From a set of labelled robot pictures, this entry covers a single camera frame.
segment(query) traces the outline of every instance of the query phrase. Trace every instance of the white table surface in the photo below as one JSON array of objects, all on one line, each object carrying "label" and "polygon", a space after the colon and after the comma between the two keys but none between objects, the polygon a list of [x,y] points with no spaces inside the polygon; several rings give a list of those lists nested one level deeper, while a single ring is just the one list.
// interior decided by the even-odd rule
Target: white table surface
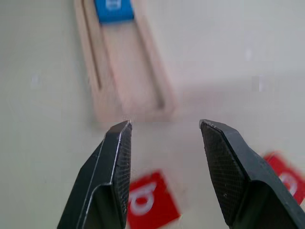
[{"label": "white table surface", "polygon": [[[147,15],[179,109],[135,123],[132,177],[162,168],[183,213],[171,228],[227,228],[199,119],[305,171],[305,2],[154,0]],[[0,228],[55,228],[105,130],[95,123],[72,0],[0,7]]]}]

